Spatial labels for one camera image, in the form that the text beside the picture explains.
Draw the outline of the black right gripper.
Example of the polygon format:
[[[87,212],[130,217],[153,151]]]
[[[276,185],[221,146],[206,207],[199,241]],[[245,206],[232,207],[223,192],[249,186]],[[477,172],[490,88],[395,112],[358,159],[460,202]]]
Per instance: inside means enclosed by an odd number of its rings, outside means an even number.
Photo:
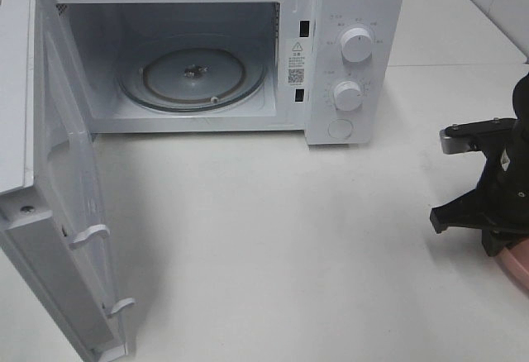
[[[435,232],[449,227],[482,230],[482,245],[496,256],[528,237],[528,130],[520,120],[473,124],[476,145],[486,158],[475,189],[431,210]]]

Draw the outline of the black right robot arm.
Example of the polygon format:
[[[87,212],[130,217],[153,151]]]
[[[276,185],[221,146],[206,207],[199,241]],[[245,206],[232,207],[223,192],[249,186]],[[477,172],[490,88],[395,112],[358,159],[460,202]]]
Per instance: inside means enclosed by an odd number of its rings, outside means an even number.
[[[514,118],[452,125],[440,131],[444,154],[480,151],[486,162],[474,189],[434,207],[437,234],[450,227],[481,230],[488,256],[528,238],[528,77],[512,93]]]

